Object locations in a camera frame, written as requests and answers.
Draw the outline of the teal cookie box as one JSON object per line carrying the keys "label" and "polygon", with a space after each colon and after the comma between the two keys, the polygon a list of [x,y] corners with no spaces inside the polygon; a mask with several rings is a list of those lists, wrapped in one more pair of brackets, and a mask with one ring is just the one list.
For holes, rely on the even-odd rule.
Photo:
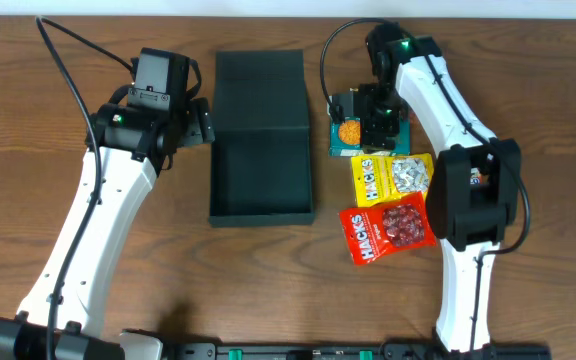
{"label": "teal cookie box", "polygon": [[[350,90],[359,93],[358,88]],[[356,103],[356,110],[359,104],[359,95]],[[329,155],[337,157],[352,157],[358,155],[375,155],[375,156],[395,156],[409,155],[411,148],[410,140],[410,109],[408,107],[408,120],[402,123],[402,149],[399,151],[363,151],[360,145],[360,119],[350,119],[342,124],[334,124],[330,117],[330,142]]]}

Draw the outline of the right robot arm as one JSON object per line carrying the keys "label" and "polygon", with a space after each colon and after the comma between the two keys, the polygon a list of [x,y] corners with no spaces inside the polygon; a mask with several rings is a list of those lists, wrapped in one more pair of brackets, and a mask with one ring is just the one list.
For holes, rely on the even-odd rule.
{"label": "right robot arm", "polygon": [[367,35],[377,96],[416,114],[436,155],[426,197],[428,221],[443,258],[435,332],[450,355],[481,359],[489,350],[487,308],[492,267],[517,202],[525,199],[521,152],[473,113],[449,75],[441,50],[380,19]]}

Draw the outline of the black gift box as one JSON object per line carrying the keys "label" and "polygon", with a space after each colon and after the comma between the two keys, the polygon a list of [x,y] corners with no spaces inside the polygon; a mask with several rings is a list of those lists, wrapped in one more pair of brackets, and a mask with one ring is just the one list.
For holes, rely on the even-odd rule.
{"label": "black gift box", "polygon": [[312,224],[302,51],[218,53],[212,121],[210,224]]}

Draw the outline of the yellow Hacks candy bag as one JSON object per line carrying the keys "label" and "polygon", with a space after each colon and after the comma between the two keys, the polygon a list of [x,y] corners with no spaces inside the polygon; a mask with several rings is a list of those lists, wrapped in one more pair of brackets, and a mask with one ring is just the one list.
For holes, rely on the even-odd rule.
{"label": "yellow Hacks candy bag", "polygon": [[434,172],[428,153],[408,156],[361,155],[351,158],[358,207],[401,199],[420,192],[427,195]]}

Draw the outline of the red Hacks candy bag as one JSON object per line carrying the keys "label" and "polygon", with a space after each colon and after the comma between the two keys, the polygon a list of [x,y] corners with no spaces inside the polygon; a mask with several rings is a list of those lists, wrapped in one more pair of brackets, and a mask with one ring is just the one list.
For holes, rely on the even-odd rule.
{"label": "red Hacks candy bag", "polygon": [[349,208],[340,212],[339,218],[356,266],[437,244],[421,192],[367,208]]}

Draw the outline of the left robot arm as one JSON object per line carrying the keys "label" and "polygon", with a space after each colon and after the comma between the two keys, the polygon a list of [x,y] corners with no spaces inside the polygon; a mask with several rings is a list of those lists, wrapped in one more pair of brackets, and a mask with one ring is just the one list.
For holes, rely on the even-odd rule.
{"label": "left robot arm", "polygon": [[141,89],[118,91],[92,116],[93,136],[65,223],[12,319],[0,317],[0,359],[166,359],[158,336],[125,330],[100,338],[107,296],[134,218],[180,147],[210,143],[205,98],[173,101]]}

